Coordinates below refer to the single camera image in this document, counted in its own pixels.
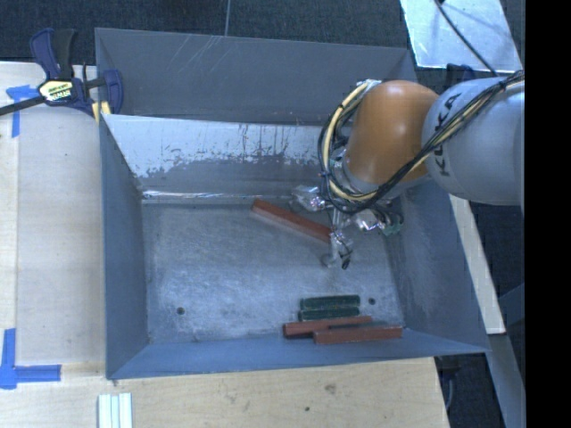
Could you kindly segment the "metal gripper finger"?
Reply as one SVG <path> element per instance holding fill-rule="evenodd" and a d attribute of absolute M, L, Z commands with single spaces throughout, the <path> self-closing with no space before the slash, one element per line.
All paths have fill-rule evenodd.
<path fill-rule="evenodd" d="M 321 257 L 321 264 L 326 268 L 347 269 L 351 264 L 352 252 L 352 240 L 343 232 L 334 231 L 330 235 L 328 252 Z"/>
<path fill-rule="evenodd" d="M 308 212 L 320 212 L 327 209 L 327 202 L 317 186 L 298 185 L 293 189 L 292 195 Z"/>

